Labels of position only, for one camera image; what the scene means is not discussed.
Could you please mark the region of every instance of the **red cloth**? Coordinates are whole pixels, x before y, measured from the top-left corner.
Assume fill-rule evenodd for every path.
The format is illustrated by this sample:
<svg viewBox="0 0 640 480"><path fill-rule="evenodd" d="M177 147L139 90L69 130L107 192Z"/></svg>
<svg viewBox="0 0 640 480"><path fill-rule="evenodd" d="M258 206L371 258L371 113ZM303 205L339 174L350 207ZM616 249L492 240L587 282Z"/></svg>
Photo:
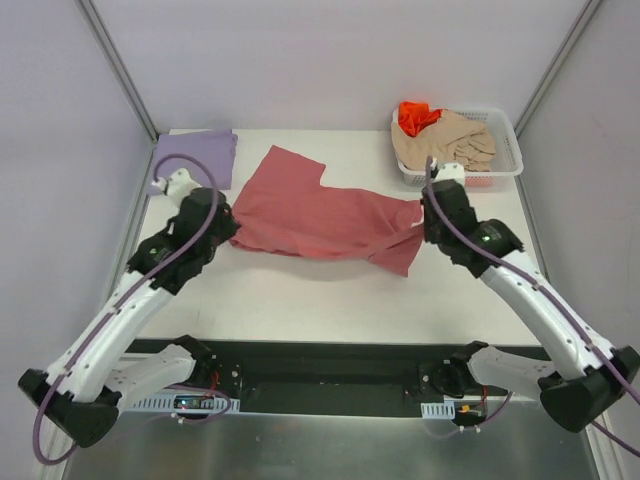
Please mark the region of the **red cloth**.
<svg viewBox="0 0 640 480"><path fill-rule="evenodd" d="M420 202L320 186L325 165L273 146L233 205L234 247L278 255L362 258L408 276L422 243Z"/></svg>
<svg viewBox="0 0 640 480"><path fill-rule="evenodd" d="M404 133L415 137L426 127L436 123L441 115L441 108L431 111L428 103L402 102L398 107L398 125Z"/></svg>

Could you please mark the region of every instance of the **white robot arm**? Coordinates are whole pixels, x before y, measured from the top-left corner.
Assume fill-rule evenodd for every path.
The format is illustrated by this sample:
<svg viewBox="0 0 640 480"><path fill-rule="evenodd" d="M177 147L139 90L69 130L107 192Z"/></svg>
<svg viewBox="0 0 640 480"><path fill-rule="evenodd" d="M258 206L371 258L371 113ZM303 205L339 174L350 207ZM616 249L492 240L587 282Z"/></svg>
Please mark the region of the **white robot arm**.
<svg viewBox="0 0 640 480"><path fill-rule="evenodd" d="M18 382L39 407L46 404L45 415L80 447L96 443L120 412L168 385L212 384L216 370L212 353L189 336L131 367L114 370L149 319L211 262L217 246L239 228L224 195L201 187L186 169L158 185L179 208L178 214L166 228L140 243L118 287L71 348L45 371L29 369ZM210 214L213 198L217 198L216 215L207 231L175 261L149 276L194 237ZM139 288L123 302L138 283ZM43 402L52 389L55 392Z"/></svg>
<svg viewBox="0 0 640 480"><path fill-rule="evenodd" d="M427 172L432 177L431 192L426 188L422 198L425 240L438 245L454 264L466 267L502 297L550 358L550 361L534 360L474 342L449 364L451 376L462 383L458 390L465 390L465 380L468 384L498 386L540 400L562 427L572 432L582 430L625 392L596 351L613 364L627 382L635 377L640 357L630 347L616 349L587 325L538 272L520 240L506 225L498 220L477 221L463 187L465 174L461 165L434 163L432 166ZM463 243L451 227L466 238L465 243L478 248L472 249ZM482 255L480 249L497 261ZM589 343L571 324L567 314L578 328L588 332Z"/></svg>

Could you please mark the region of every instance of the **white wall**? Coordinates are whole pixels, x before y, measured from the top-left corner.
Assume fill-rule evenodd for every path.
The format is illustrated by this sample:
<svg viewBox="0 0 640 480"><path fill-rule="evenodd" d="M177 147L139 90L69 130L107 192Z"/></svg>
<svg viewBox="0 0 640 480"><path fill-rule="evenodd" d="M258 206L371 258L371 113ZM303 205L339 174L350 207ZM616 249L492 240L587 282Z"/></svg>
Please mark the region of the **white wall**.
<svg viewBox="0 0 640 480"><path fill-rule="evenodd" d="M520 146L552 282L617 345L640 351L638 25L640 2L605 3ZM611 414L639 448L640 407L627 396ZM635 472L640 461L628 459Z"/></svg>
<svg viewBox="0 0 640 480"><path fill-rule="evenodd" d="M108 287L149 144L74 2L0 2L0 479L32 480L17 387Z"/></svg>
<svg viewBox="0 0 640 480"><path fill-rule="evenodd" d="M585 0L95 0L156 127L385 130L401 100L515 122Z"/></svg>

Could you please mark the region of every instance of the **white tabletop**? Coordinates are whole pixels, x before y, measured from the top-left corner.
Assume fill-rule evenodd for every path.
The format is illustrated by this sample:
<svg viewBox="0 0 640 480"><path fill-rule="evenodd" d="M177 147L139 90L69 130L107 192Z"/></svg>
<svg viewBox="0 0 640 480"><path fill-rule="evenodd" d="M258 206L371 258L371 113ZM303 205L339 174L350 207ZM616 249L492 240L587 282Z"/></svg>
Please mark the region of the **white tabletop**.
<svg viewBox="0 0 640 480"><path fill-rule="evenodd" d="M171 133L183 133L172 130ZM235 130L238 148L231 204L272 145L327 165L322 184L419 199L394 161L389 132ZM469 192L479 219L498 218L528 246L531 236L515 181ZM142 226L146 238L177 209L152 197ZM362 260L315 261L252 253L223 245L202 274L156 314L140 338L349 343L538 342L509 307L437 247L424 244L399 277Z"/></svg>

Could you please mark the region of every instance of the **lavender cloth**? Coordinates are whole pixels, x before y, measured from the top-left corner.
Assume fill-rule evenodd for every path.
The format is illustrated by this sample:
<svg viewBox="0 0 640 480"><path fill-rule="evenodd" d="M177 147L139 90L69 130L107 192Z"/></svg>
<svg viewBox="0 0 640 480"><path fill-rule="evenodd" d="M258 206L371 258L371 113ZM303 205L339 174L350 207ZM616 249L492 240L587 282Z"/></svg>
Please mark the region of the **lavender cloth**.
<svg viewBox="0 0 640 480"><path fill-rule="evenodd" d="M220 190L231 188L231 173L233 161L236 157L236 145L238 136L231 130L207 130L205 132L183 133L179 135L160 135L158 144L153 152L151 167L158 163L162 157L170 153L184 153L197 158L204 163L216 179ZM160 167L158 174L161 177L171 175L178 168L189 169L193 179L199 184L208 187L209 181L199 169L190 162L176 158L170 160ZM147 187L148 195L159 195L162 193L158 188L151 185Z"/></svg>

